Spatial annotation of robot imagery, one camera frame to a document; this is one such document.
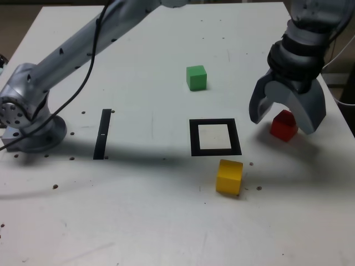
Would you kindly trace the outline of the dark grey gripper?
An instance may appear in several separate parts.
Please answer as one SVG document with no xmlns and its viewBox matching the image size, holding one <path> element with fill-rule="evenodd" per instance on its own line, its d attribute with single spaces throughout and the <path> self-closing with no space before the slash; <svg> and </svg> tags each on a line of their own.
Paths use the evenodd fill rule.
<svg viewBox="0 0 355 266">
<path fill-rule="evenodd" d="M 250 120 L 258 124 L 273 103 L 288 107 L 297 126 L 307 135 L 314 133 L 326 116 L 322 87 L 305 72 L 269 70 L 253 90 L 248 108 Z"/>
</svg>

